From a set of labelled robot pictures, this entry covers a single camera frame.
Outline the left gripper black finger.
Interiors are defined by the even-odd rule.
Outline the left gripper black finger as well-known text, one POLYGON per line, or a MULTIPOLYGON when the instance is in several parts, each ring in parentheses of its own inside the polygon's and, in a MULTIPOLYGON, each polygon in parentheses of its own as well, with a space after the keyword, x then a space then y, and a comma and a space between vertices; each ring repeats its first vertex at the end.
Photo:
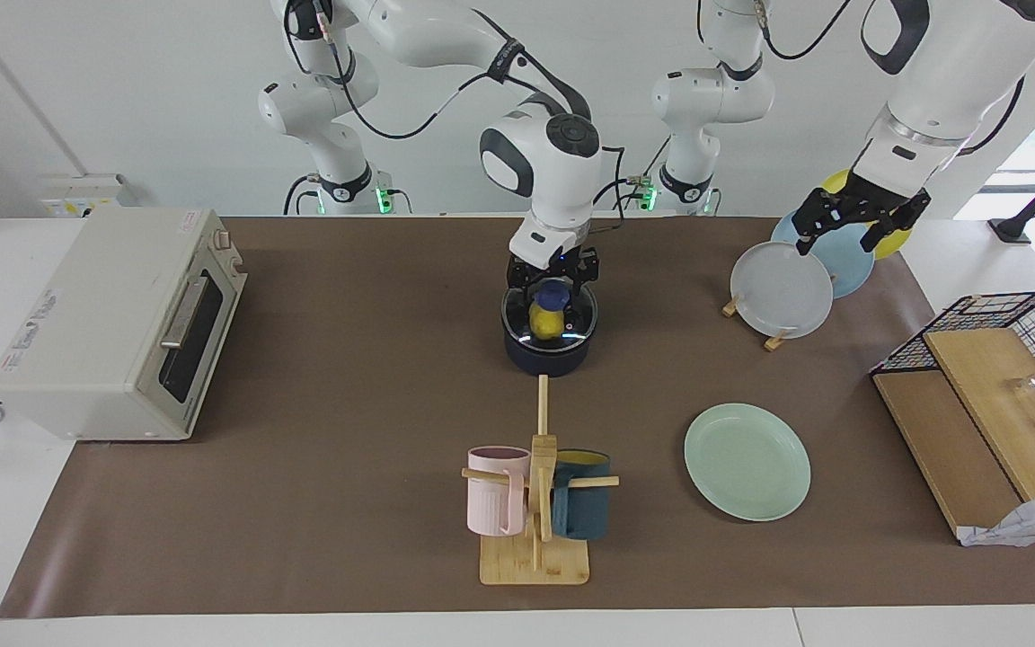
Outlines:
POLYGON ((823 235, 842 228, 841 213, 830 199, 805 199, 792 217, 798 241, 797 253, 810 253, 816 241, 823 235))
POLYGON ((880 220, 866 222, 866 233, 859 237, 859 247, 874 255, 892 255, 900 249, 912 232, 912 217, 888 217, 885 226, 880 220))

